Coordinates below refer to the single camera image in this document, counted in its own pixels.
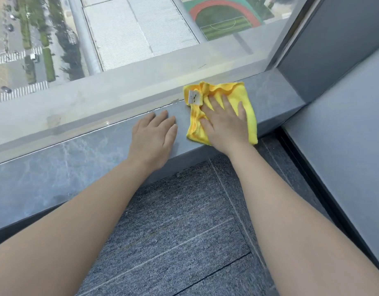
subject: forearm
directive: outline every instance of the forearm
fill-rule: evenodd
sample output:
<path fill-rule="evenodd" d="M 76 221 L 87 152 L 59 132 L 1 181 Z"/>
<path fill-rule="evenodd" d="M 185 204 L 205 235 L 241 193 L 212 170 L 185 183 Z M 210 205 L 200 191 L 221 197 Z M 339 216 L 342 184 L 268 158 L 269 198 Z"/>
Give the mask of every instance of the forearm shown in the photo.
<path fill-rule="evenodd" d="M 230 156 L 281 296 L 379 295 L 379 271 L 251 146 Z"/>
<path fill-rule="evenodd" d="M 0 295 L 74 295 L 147 168 L 122 162 L 0 245 Z"/>

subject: hand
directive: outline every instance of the hand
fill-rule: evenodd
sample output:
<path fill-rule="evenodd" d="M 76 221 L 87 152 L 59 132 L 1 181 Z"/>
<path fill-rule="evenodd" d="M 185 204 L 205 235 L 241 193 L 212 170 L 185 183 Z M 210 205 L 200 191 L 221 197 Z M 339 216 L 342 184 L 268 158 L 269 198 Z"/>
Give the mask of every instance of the hand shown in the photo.
<path fill-rule="evenodd" d="M 177 135 L 176 117 L 166 117 L 166 110 L 158 116 L 152 112 L 137 122 L 132 129 L 128 162 L 141 164 L 150 173 L 165 165 Z"/>
<path fill-rule="evenodd" d="M 206 104 L 202 106 L 208 120 L 201 119 L 201 125 L 212 145 L 230 157 L 238 146 L 249 145 L 246 110 L 240 102 L 237 116 L 225 95 L 222 96 L 225 109 L 214 97 L 209 97 L 209 101 L 214 111 Z"/>

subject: finger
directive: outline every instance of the finger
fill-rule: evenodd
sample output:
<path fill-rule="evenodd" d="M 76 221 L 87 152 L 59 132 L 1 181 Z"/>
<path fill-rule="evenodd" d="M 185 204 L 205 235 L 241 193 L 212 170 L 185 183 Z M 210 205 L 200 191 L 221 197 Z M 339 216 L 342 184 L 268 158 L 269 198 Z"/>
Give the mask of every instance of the finger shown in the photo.
<path fill-rule="evenodd" d="M 167 131 L 174 125 L 176 122 L 176 117 L 171 116 L 167 119 L 165 119 L 161 124 L 158 126 L 158 128 L 161 128 L 163 130 L 163 134 L 166 135 Z"/>
<path fill-rule="evenodd" d="M 210 109 L 209 106 L 205 103 L 203 103 L 201 110 L 207 116 L 207 118 L 213 122 L 215 112 L 212 109 Z"/>
<path fill-rule="evenodd" d="M 165 142 L 163 144 L 163 147 L 167 148 L 169 150 L 169 152 L 172 150 L 174 141 L 176 140 L 177 129 L 178 129 L 177 124 L 174 124 L 170 127 L 170 129 L 166 133 Z"/>
<path fill-rule="evenodd" d="M 155 113 L 154 112 L 148 113 L 146 116 L 144 116 L 140 120 L 139 128 L 145 128 L 145 127 L 147 127 L 154 117 L 155 117 Z"/>
<path fill-rule="evenodd" d="M 222 103 L 224 104 L 224 110 L 226 113 L 232 115 L 234 114 L 236 116 L 235 110 L 233 110 L 231 103 L 228 101 L 228 98 L 225 94 L 222 95 Z"/>
<path fill-rule="evenodd" d="M 209 97 L 210 104 L 212 104 L 214 112 L 222 113 L 224 109 L 221 107 L 221 105 L 217 102 L 215 97 Z"/>
<path fill-rule="evenodd" d="M 244 109 L 243 102 L 240 102 L 238 105 L 238 113 L 239 113 L 239 118 L 242 121 L 247 121 L 247 113 L 246 110 Z"/>
<path fill-rule="evenodd" d="M 136 134 L 137 130 L 139 129 L 140 122 L 141 122 L 141 119 L 139 119 L 139 120 L 137 121 L 137 123 L 133 126 L 133 128 L 132 128 L 132 136 L 133 136 L 134 134 Z"/>
<path fill-rule="evenodd" d="M 214 132 L 212 123 L 210 120 L 207 120 L 205 118 L 201 118 L 200 121 L 204 132 L 206 133 L 207 137 L 209 137 Z"/>
<path fill-rule="evenodd" d="M 151 127 L 157 127 L 163 122 L 167 117 L 167 110 L 163 110 L 159 115 L 157 115 L 151 122 Z"/>

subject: label tag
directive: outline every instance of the label tag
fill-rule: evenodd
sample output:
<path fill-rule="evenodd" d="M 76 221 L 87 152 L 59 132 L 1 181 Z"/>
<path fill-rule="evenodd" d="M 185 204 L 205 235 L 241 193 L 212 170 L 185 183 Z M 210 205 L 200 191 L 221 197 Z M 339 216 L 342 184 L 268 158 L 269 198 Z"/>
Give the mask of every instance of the label tag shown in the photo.
<path fill-rule="evenodd" d="M 188 104 L 201 105 L 201 93 L 197 90 L 190 90 L 188 93 Z"/>

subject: person's left hand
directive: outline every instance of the person's left hand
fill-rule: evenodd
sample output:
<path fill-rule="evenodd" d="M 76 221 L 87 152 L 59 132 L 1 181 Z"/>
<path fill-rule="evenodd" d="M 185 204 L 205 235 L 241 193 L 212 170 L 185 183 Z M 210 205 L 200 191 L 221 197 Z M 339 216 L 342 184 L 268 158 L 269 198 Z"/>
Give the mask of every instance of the person's left hand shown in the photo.
<path fill-rule="evenodd" d="M 151 112 L 137 122 L 132 129 L 128 162 L 141 164 L 150 172 L 165 165 L 177 135 L 176 117 L 166 117 L 166 110 L 158 116 Z"/>

